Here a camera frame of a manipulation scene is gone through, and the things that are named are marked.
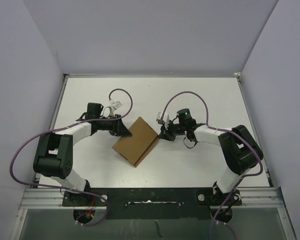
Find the brown cardboard paper box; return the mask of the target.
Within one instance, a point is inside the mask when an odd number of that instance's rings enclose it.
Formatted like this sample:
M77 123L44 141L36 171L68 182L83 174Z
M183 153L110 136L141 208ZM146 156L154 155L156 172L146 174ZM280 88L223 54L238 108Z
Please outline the brown cardboard paper box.
M159 141L156 131L138 117L128 129L132 136L121 137L112 149L135 168L153 150Z

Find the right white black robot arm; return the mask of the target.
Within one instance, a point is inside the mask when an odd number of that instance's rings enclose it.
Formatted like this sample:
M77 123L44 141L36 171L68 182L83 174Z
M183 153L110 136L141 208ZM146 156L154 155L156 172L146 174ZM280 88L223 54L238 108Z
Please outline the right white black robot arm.
M241 182L243 176L262 162L262 150L244 125L220 129L197 123L188 108L179 110L175 119L178 123L158 113L156 121L161 125L160 139L173 142L177 136L184 136L195 145L207 143L221 147L226 169L213 184L212 198L216 203L224 204L231 197L230 191Z

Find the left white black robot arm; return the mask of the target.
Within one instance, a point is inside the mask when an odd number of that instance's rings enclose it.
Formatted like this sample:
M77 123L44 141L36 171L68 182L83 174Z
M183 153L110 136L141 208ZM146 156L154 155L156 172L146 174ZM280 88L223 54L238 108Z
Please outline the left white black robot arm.
M110 102L109 116L102 115L104 106L89 102L87 110L76 123L55 132L43 134L39 138L33 161L33 170L58 185L41 184L42 188L64 189L74 193L74 200L81 206L87 205L92 199L90 183L82 178L73 167L74 145L90 137L98 131L107 131L115 137L131 137L132 133L124 125L125 115L116 114L121 103Z

